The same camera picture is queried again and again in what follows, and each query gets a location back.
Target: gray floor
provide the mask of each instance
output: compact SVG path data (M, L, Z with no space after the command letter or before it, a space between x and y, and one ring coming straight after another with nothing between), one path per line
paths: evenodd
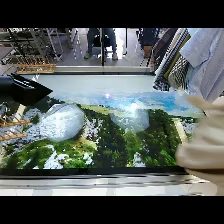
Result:
M126 52L126 30L125 28L116 28L116 41L117 41L117 54L118 61L112 61L112 53L108 53L105 66L140 66L143 61L143 51L140 49L136 36L137 29L128 28L128 47L127 55L123 55ZM60 40L63 47L63 61L57 62L60 66L101 66L100 48L93 49L93 57L85 60L84 54L87 50L87 32L88 28L78 28L78 34L73 41L73 49L70 49L67 44L66 36L61 36ZM147 60L144 60L142 66L145 66Z

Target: blue jeans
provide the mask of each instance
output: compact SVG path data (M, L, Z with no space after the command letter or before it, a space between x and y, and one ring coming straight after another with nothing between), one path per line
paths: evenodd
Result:
M105 34L109 37L110 43L112 45L113 53L116 53L117 44L116 44L116 37L113 28L104 28ZM93 49L93 41L94 37L98 35L100 32L97 28L89 28L89 32L87 34L87 41L88 41L88 52L91 54Z

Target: black pointed object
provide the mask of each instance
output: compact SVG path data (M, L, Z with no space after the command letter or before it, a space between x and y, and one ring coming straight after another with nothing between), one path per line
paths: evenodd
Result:
M19 75L0 76L0 102L14 100L32 106L51 92L51 89Z

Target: beige fabric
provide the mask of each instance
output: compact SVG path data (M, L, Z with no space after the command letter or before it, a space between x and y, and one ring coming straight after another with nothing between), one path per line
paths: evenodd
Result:
M188 101L202 110L222 113L200 120L192 140L178 148L177 164L194 176L224 187L224 105L213 105L197 96L188 97Z

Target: forest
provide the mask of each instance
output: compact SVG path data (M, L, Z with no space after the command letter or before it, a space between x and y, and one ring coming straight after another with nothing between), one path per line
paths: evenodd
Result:
M35 106L27 107L26 111L37 108L46 113L54 104L61 103L64 102L47 96ZM96 120L94 128L102 122L97 135L92 134L83 138L84 126L74 138L62 142L43 139L24 145L17 151L14 151L14 145L7 145L4 148L5 157L1 167L43 169L52 155L49 146L54 148L56 152L54 159L62 168L135 167L136 155L139 155L141 163L146 167L176 165L174 155L181 141L172 120L173 116L165 111L148 109L150 126L144 131L135 133L120 128L106 114L77 105L84 111L85 119ZM38 125L39 119L34 117L32 121Z

